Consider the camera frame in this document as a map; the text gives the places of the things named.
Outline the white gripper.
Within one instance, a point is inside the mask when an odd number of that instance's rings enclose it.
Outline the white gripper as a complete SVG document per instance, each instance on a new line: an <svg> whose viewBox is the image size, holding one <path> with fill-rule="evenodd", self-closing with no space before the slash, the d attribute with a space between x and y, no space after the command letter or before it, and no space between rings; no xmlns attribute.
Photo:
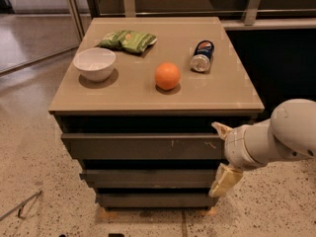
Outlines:
<svg viewBox="0 0 316 237"><path fill-rule="evenodd" d="M215 121L211 126L218 136L225 140L224 155L230 164L221 163L218 166L208 193L212 198L220 198L242 179L241 170L251 171L265 167L266 164L256 161L246 147L245 134L249 128L247 124L232 129L230 126Z"/></svg>

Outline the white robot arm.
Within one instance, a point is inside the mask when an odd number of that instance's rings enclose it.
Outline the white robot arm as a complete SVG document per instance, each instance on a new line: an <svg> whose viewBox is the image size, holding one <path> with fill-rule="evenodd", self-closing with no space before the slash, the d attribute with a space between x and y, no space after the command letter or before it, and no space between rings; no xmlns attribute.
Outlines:
<svg viewBox="0 0 316 237"><path fill-rule="evenodd" d="M271 162L299 161L316 157L316 103L293 99L278 105L269 119L235 128L211 124L224 140L228 164L220 164L209 195L225 195L245 171L266 167Z"/></svg>

